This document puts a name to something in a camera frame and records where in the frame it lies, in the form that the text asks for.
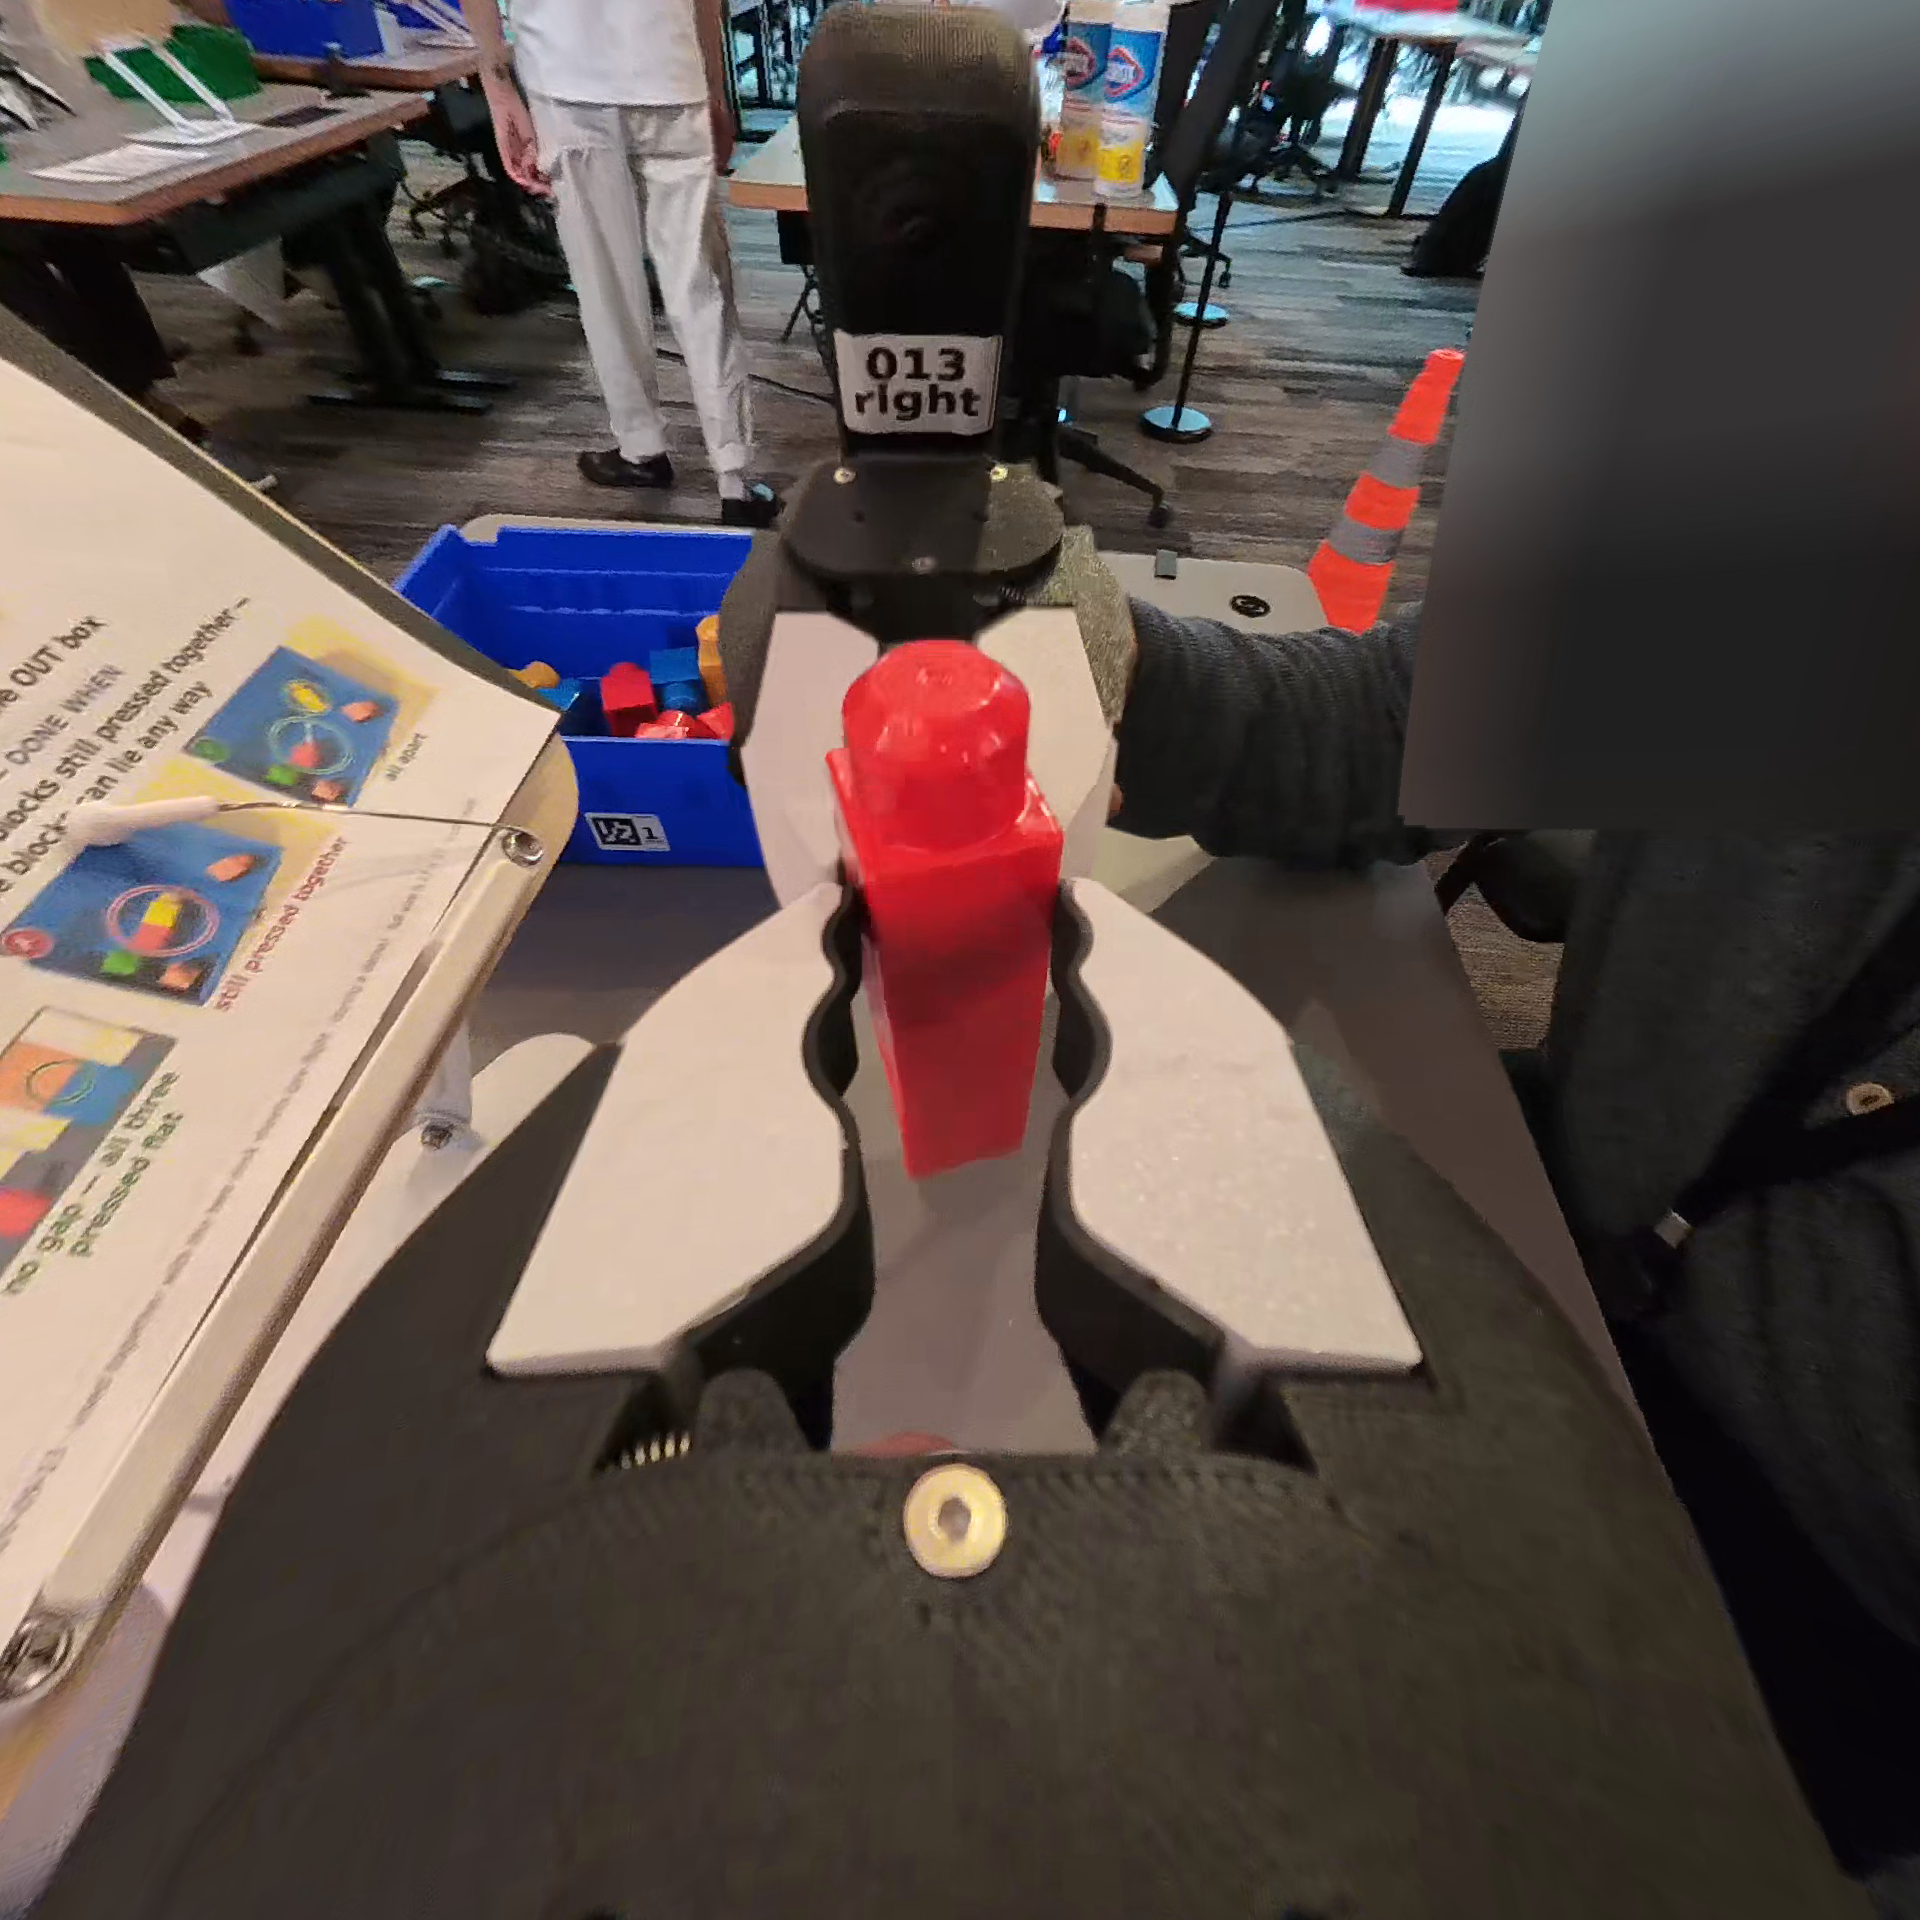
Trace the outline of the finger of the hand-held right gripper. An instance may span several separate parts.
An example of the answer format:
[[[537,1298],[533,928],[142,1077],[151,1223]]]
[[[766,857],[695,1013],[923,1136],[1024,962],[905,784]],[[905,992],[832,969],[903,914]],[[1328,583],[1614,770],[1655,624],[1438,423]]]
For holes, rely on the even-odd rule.
[[[839,615],[775,615],[741,770],[779,905],[839,875],[841,825],[827,757],[843,747],[848,690],[875,661],[875,638]]]
[[[1063,830],[1063,880],[1088,878],[1109,821],[1118,743],[1077,615],[1017,610],[990,624],[976,647],[1026,693],[1026,770]]]

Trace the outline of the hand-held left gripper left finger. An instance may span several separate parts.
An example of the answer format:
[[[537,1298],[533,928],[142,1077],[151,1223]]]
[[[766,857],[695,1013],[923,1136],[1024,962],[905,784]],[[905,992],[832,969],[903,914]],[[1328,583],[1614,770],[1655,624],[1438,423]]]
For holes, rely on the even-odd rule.
[[[503,1378],[649,1376],[690,1406],[773,1378],[814,1449],[873,1307],[848,1088],[857,896],[825,880],[629,1026],[487,1346]]]

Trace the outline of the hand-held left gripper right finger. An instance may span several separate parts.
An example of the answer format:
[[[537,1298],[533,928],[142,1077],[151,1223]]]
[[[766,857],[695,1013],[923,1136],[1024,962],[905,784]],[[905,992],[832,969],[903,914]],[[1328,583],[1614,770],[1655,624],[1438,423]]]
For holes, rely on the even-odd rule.
[[[1234,1433],[1271,1383],[1415,1378],[1422,1342],[1259,997],[1097,880],[1061,891],[1051,990],[1035,1303],[1086,1401],[1177,1374]]]

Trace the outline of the blue bin of blocks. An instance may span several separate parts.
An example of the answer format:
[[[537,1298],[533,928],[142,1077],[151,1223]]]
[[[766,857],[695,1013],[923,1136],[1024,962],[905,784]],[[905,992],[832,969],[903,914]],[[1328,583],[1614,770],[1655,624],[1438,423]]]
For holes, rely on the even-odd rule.
[[[583,697],[560,722],[578,786],[565,862],[617,869],[757,869],[745,786],[720,738],[590,731],[601,679],[690,654],[750,553],[750,535],[706,526],[475,521],[439,528],[395,592],[503,670],[549,665]]]

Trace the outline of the pile of toy blocks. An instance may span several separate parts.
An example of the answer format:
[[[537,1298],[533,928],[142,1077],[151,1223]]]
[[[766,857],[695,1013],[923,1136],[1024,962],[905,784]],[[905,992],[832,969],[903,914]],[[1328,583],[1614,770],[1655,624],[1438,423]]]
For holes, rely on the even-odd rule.
[[[597,679],[562,677],[544,661],[514,667],[512,679],[553,706],[562,736],[729,743],[734,706],[718,649],[720,615],[704,615],[693,633],[693,645],[615,661]]]

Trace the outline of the red block tower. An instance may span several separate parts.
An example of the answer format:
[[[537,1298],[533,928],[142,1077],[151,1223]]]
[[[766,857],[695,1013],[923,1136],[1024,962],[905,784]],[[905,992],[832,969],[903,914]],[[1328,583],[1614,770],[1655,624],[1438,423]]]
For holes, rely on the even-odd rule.
[[[1006,665],[912,640],[853,681],[825,759],[914,1182],[1006,1159],[1026,1131],[1065,862],[1029,720]]]

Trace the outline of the person's right forearm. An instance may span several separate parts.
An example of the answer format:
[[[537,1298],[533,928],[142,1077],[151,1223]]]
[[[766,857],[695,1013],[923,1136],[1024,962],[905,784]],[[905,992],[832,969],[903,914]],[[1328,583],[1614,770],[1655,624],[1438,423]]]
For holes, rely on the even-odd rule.
[[[1301,873],[1410,864],[1449,832],[1401,816],[1419,615],[1253,635],[1129,603],[1136,656],[1111,825]]]

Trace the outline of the wipes canister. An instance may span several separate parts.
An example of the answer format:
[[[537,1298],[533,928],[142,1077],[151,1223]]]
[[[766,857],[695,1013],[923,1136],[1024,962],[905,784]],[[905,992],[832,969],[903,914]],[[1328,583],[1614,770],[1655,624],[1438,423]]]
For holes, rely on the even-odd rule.
[[[1145,190],[1170,14],[1168,2],[1125,2],[1111,9],[1095,146],[1095,192],[1104,201],[1134,199]]]
[[[1058,128],[1051,144],[1056,181],[1095,178],[1115,14],[1115,2],[1065,5],[1054,48],[1054,71],[1061,82]]]

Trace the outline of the black office chair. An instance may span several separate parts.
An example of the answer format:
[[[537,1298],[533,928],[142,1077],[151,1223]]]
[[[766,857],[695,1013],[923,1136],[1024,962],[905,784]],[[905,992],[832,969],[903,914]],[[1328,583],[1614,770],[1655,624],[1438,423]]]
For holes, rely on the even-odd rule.
[[[1143,393],[1168,370],[1173,309],[1184,288],[1179,226],[1131,233],[1102,210],[1088,226],[1033,224],[1024,247],[1006,389],[1006,446],[1058,487],[1063,464],[1138,491],[1161,530],[1170,507],[1161,482],[1113,457],[1070,416],[1088,379],[1122,379]]]

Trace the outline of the instruction sheet on stand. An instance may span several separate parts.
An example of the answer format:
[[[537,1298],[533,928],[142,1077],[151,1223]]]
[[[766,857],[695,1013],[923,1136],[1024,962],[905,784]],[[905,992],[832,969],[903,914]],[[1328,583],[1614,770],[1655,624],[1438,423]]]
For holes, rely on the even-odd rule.
[[[5,318],[5,366],[50,377],[62,393],[117,425],[130,425],[133,414],[144,414],[14,318]],[[176,446],[187,446],[158,421],[146,437],[155,441],[160,432]],[[231,473],[224,475],[229,494],[249,489],[258,496]],[[293,514],[272,507],[293,523],[295,549],[327,574],[345,576],[347,567],[357,567],[363,585],[377,583],[377,594],[405,603],[395,590],[311,535]],[[526,693],[430,617],[405,606],[409,615],[398,615],[398,624],[423,633],[446,654],[466,654],[487,674]],[[299,1163],[277,1189],[226,1289],[135,1433],[130,1456],[112,1474],[103,1499],[55,1570],[43,1595],[50,1607],[5,1634],[5,1797],[16,1794],[16,1776],[71,1714],[69,1691],[87,1685],[89,1666],[96,1666],[153,1559],[167,1557],[165,1541],[178,1515],[199,1502],[208,1465],[217,1461],[226,1467],[235,1461],[229,1429],[245,1419],[256,1381],[277,1371],[272,1353],[299,1319],[302,1298],[325,1269],[366,1189],[377,1179],[393,1141],[416,1118],[423,1093],[443,1070],[446,1056],[457,1049],[469,1010],[558,864],[574,802],[576,782],[555,720],[544,752],[505,816],[505,823],[542,837],[546,862],[528,871],[489,850],[466,875],[427,953],[409,974],[400,1001],[375,1033],[352,1081],[327,1106],[322,1127]]]

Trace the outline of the black stanchion round base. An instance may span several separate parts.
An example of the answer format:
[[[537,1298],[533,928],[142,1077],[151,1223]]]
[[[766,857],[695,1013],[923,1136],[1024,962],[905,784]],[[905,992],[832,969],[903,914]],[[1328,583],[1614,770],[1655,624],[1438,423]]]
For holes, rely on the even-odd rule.
[[[1216,197],[1216,215],[1211,226],[1211,238],[1207,242],[1205,254],[1205,270],[1202,281],[1198,286],[1198,295],[1186,299],[1184,304],[1175,306],[1175,320],[1184,320],[1186,338],[1184,338],[1184,361],[1177,389],[1170,402],[1147,407],[1141,414],[1141,430],[1159,443],[1168,446],[1191,446],[1198,441],[1207,441],[1214,432],[1211,418],[1191,402],[1193,391],[1193,373],[1198,352],[1202,345],[1205,331],[1209,331],[1209,311],[1211,311],[1211,295],[1214,295],[1214,279],[1221,263],[1221,251],[1225,242],[1225,231],[1232,217],[1234,206],[1234,190],[1227,185]]]

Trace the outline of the orange traffic cone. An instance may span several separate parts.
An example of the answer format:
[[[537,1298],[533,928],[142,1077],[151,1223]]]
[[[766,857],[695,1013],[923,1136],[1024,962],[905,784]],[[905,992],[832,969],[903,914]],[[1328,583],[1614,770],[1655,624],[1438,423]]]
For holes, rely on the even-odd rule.
[[[1381,617],[1465,357],[1458,347],[1426,354],[1376,455],[1353,480],[1328,535],[1312,551],[1305,574],[1326,626],[1339,633],[1367,633]]]

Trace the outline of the person's torso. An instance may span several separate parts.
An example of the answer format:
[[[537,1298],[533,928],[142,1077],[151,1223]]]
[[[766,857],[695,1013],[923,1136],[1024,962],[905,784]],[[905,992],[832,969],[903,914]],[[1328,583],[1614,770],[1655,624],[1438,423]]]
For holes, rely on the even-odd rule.
[[[1915,830],[1483,834],[1566,937],[1509,1061],[1840,1870],[1915,1915]]]

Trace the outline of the printed instruction sheet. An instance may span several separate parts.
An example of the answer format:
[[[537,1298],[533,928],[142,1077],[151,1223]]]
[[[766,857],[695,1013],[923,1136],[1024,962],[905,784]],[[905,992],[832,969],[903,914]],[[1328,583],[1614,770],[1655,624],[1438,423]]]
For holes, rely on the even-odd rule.
[[[153,421],[5,366],[5,1634],[130,1456],[352,1081],[478,832],[238,814],[73,848],[91,800],[505,821],[555,729],[327,574]]]

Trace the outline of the green plastic object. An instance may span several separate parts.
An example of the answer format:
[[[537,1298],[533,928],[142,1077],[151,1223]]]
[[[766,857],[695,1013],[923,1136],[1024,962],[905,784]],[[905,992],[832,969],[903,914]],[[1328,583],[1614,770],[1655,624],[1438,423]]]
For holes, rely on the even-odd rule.
[[[213,107],[258,96],[249,41],[233,27],[185,18],[167,39],[123,39],[82,57],[94,85],[117,101]]]

